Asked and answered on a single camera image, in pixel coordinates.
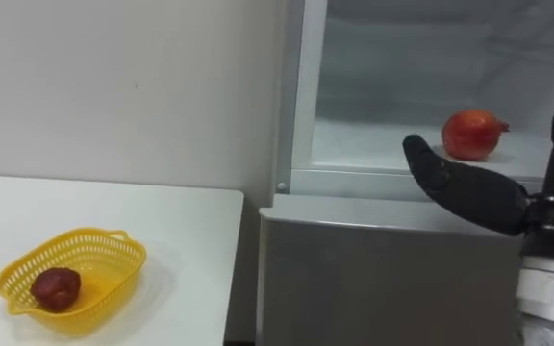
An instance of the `refrigerator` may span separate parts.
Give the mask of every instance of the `refrigerator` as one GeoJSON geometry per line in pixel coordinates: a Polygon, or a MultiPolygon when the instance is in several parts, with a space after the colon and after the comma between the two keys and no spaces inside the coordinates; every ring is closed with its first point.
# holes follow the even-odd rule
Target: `refrigerator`
{"type": "Polygon", "coordinates": [[[483,161],[540,191],[554,0],[289,0],[257,342],[515,345],[519,238],[432,203],[401,142],[454,113],[510,125],[483,161]]]}

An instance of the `silver metal panel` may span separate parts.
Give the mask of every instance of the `silver metal panel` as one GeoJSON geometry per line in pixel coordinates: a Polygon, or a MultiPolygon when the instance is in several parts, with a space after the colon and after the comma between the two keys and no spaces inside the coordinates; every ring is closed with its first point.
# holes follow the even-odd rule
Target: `silver metal panel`
{"type": "Polygon", "coordinates": [[[460,234],[506,237],[471,224],[430,202],[276,195],[264,219],[367,228],[378,232],[460,234]]]}
{"type": "Polygon", "coordinates": [[[513,346],[519,241],[263,220],[261,346],[513,346]]]}
{"type": "Polygon", "coordinates": [[[523,313],[554,322],[554,259],[525,258],[517,297],[523,313]]]}

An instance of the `red fruit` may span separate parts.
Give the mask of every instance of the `red fruit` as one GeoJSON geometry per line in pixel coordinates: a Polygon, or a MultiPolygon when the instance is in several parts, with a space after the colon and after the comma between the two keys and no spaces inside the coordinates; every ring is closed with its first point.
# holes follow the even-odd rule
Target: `red fruit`
{"type": "Polygon", "coordinates": [[[508,124],[489,111],[464,110],[452,115],[443,125],[441,139],[446,153],[457,160],[480,161],[497,146],[508,124]]]}
{"type": "Polygon", "coordinates": [[[67,268],[50,268],[36,277],[30,292],[44,309],[62,312],[74,304],[80,289],[80,274],[67,268]]]}

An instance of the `white table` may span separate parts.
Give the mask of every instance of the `white table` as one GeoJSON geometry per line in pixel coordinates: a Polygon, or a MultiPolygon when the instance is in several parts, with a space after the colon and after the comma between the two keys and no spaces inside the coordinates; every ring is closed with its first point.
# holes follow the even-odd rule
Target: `white table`
{"type": "Polygon", "coordinates": [[[115,318],[70,340],[0,298],[0,346],[222,345],[239,238],[237,191],[0,177],[0,270],[70,229],[121,229],[148,259],[115,318]]]}

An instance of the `white wall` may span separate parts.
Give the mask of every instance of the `white wall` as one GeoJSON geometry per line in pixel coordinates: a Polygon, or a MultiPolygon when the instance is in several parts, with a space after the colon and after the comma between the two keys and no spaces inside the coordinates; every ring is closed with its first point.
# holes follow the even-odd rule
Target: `white wall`
{"type": "MultiPolygon", "coordinates": [[[[282,1],[0,0],[0,174],[268,201],[282,1]]],[[[231,339],[253,337],[255,232],[231,339]]]]}

